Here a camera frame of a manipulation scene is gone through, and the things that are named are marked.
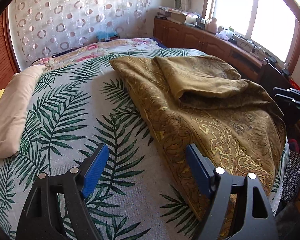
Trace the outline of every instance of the metal screw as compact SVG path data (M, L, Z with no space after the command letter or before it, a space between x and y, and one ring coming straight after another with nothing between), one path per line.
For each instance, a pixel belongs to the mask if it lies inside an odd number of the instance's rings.
M73 167L73 168L70 169L70 172L71 172L72 174L75 174L75 173L78 173L78 172L79 172L79 169L78 169L77 167Z
M46 177L46 174L44 172L40 173L38 178L39 179L44 179Z
M256 174L254 174L254 173L252 173L252 172L250 172L250 173L248 174L248 177L249 177L250 179L256 179L256 178L257 178Z
M216 168L216 172L219 173L219 174L224 174L225 173L225 169L221 168L221 167L217 167Z

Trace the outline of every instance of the wooden wardrobe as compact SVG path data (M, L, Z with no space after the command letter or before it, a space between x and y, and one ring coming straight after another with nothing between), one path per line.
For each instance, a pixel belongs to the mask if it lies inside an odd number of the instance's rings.
M0 15L0 89L4 89L17 70L8 38L6 10Z

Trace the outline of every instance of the window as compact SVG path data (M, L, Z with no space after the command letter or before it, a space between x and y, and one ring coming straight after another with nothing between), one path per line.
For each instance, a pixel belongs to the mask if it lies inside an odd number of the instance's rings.
M232 27L273 55L280 65L289 61L296 18L283 0L215 0L206 15L218 26Z

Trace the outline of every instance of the leaf-patterned bedspread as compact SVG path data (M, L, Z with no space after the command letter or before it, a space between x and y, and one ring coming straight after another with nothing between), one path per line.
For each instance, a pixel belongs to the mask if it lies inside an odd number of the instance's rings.
M174 57L204 53L156 49L111 54ZM52 70L28 106L20 153L0 161L0 225L15 239L29 190L40 172L65 173L99 143L110 155L95 192L85 201L104 239L189 239L198 220L174 187L149 130L109 64L109 55ZM75 235L58 195L68 236Z

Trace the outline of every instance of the pink vase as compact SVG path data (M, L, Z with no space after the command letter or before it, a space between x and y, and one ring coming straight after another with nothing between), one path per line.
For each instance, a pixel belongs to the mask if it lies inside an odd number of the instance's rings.
M212 18L211 22L208 25L208 32L216 34L218 32L217 19Z

